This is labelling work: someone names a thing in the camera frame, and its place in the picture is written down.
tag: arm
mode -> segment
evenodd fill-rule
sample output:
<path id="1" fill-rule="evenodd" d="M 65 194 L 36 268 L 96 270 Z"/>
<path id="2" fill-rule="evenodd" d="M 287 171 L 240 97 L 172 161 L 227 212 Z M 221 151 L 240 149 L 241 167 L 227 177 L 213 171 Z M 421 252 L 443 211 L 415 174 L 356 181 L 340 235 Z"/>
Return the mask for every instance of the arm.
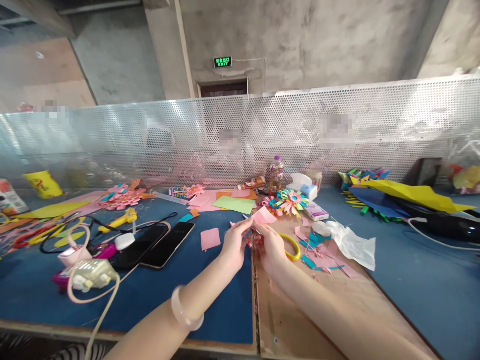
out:
<path id="1" fill-rule="evenodd" d="M 265 236 L 261 261 L 280 289 L 350 359 L 430 359 L 385 324 L 364 316 L 310 278 L 285 256 L 283 239 L 269 226 L 255 223 Z"/>
<path id="2" fill-rule="evenodd" d="M 199 319 L 242 268 L 246 245 L 242 235 L 251 225 L 248 219 L 231 228 L 221 254 L 180 291 L 180 303 L 189 319 Z M 189 333 L 175 318 L 169 299 L 130 330 L 105 360 L 170 359 Z"/>

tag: pink bangle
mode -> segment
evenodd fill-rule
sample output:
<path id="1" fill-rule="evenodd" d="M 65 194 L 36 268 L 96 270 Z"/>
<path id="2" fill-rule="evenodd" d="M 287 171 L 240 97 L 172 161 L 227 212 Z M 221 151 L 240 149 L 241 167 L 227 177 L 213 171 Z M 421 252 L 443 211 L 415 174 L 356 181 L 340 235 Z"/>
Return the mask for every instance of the pink bangle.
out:
<path id="1" fill-rule="evenodd" d="M 173 310 L 173 315 L 175 316 L 176 320 L 180 323 L 180 325 L 185 326 L 190 331 L 197 331 L 200 329 L 202 324 L 204 323 L 205 314 L 203 314 L 197 320 L 190 320 L 187 317 L 187 314 L 184 312 L 182 304 L 180 304 L 180 290 L 183 289 L 184 286 L 180 285 L 173 290 L 173 294 L 171 295 L 171 308 Z"/>

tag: yellow cup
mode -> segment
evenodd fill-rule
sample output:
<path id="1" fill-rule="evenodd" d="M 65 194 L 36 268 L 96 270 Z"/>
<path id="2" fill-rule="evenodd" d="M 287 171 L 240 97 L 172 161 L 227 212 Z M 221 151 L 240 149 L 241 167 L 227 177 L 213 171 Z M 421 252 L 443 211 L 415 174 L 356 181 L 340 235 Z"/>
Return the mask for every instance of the yellow cup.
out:
<path id="1" fill-rule="evenodd" d="M 55 198 L 63 195 L 60 185 L 54 180 L 50 171 L 32 172 L 23 174 L 42 199 Z"/>

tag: perforated metal panel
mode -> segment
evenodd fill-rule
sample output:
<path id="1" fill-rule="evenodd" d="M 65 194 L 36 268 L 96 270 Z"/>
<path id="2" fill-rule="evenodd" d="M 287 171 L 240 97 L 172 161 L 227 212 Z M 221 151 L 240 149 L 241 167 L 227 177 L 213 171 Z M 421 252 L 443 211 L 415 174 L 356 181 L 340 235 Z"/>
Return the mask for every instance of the perforated metal panel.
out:
<path id="1" fill-rule="evenodd" d="M 98 106 L 0 115 L 0 177 L 50 170 L 64 188 L 104 188 L 132 178 L 149 187 L 234 186 L 265 173 L 323 170 L 325 184 L 353 167 L 393 170 L 450 155 L 477 137 L 480 76 Z"/>

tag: exit sign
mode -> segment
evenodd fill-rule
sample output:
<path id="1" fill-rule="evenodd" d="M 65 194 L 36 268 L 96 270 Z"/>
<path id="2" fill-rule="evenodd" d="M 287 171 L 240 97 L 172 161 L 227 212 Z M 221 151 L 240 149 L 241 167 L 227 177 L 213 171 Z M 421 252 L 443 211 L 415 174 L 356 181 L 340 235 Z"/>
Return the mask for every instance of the exit sign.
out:
<path id="1" fill-rule="evenodd" d="M 216 57 L 213 59 L 213 66 L 215 69 L 217 68 L 224 68 L 224 67 L 231 67 L 232 66 L 232 57 Z"/>

